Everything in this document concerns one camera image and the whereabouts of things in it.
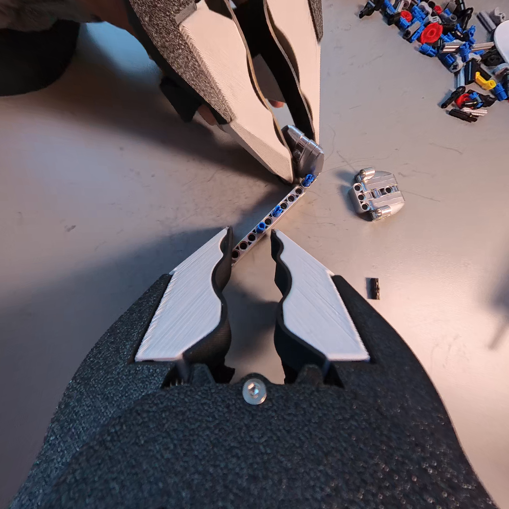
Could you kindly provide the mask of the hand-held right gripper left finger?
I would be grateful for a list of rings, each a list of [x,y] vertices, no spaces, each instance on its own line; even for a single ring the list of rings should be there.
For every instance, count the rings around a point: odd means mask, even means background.
[[[222,291],[231,271],[226,227],[171,271],[135,361],[176,362],[185,381],[193,365],[204,364],[216,382],[229,383],[235,370],[225,365],[232,336]]]

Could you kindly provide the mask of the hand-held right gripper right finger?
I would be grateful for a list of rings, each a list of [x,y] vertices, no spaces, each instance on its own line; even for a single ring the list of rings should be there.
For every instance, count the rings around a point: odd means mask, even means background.
[[[271,255],[283,295],[274,344],[284,382],[295,382],[307,365],[317,366],[327,379],[334,361],[369,361],[333,273],[280,230],[271,231]]]

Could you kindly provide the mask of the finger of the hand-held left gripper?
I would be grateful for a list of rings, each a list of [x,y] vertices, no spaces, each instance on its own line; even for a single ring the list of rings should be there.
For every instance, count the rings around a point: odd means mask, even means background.
[[[294,125],[319,142],[321,1],[266,1],[270,42],[277,46],[269,67]]]
[[[226,103],[231,119],[221,128],[266,169],[287,183],[294,181],[291,156],[266,101],[251,80],[251,57],[233,17],[209,8],[205,1],[181,23],[181,33],[205,74]]]

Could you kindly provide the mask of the long grey beam with pins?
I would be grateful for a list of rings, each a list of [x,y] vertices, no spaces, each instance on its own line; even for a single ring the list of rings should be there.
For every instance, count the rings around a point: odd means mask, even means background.
[[[316,181],[317,177],[311,174],[306,175],[284,199],[280,201],[269,213],[264,215],[251,231],[246,234],[232,249],[232,266],[245,256],[261,239],[269,233],[271,228],[280,220],[283,214],[299,200]]]

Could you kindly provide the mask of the silver engine block piece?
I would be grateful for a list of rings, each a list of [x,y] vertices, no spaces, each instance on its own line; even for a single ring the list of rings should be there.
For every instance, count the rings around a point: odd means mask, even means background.
[[[284,126],[282,134],[292,155],[296,177],[303,179],[308,174],[319,175],[325,157],[322,148],[293,125]]]
[[[394,175],[374,168],[357,173],[349,196],[355,211],[369,214],[372,221],[396,214],[405,204]]]

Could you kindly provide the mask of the pile of small mixed pieces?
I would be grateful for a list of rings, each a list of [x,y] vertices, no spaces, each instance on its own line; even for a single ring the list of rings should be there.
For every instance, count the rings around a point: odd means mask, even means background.
[[[475,123],[495,103],[508,102],[508,64],[493,40],[508,14],[499,8],[475,14],[465,1],[367,1],[358,16],[375,12],[454,75],[453,89],[440,103],[448,115]]]

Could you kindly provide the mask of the person's black clothing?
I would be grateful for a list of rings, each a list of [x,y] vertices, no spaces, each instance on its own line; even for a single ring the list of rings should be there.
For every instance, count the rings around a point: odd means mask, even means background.
[[[50,29],[1,29],[1,97],[39,91],[59,79],[75,54],[80,24],[58,20]]]

